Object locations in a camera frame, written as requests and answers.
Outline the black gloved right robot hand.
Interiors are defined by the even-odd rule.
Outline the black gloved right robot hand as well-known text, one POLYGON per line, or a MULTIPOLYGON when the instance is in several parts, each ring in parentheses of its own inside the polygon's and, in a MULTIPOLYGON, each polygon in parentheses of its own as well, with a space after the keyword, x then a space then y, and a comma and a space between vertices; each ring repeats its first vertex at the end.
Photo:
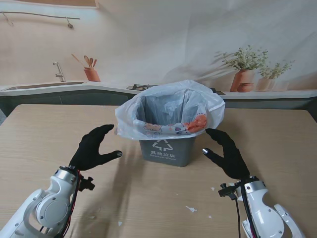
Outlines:
POLYGON ((250 176, 250 172, 244 162, 235 142, 224 131, 208 128, 206 133, 223 148, 223 156, 213 152, 209 148, 203 149, 203 154, 212 162, 223 169, 225 174, 232 179, 243 180, 250 176))

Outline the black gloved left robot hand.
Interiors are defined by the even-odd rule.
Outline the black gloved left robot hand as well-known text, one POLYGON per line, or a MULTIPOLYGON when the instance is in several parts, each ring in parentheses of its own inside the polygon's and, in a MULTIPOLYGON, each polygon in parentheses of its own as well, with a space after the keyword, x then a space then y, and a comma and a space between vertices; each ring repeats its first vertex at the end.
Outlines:
POLYGON ((113 124, 105 124, 94 128, 88 134, 84 135, 76 153, 70 160, 69 166, 73 166, 80 171, 87 171, 120 158, 122 152, 119 150, 107 154, 99 153, 100 144, 104 140, 105 135, 113 128, 113 124))

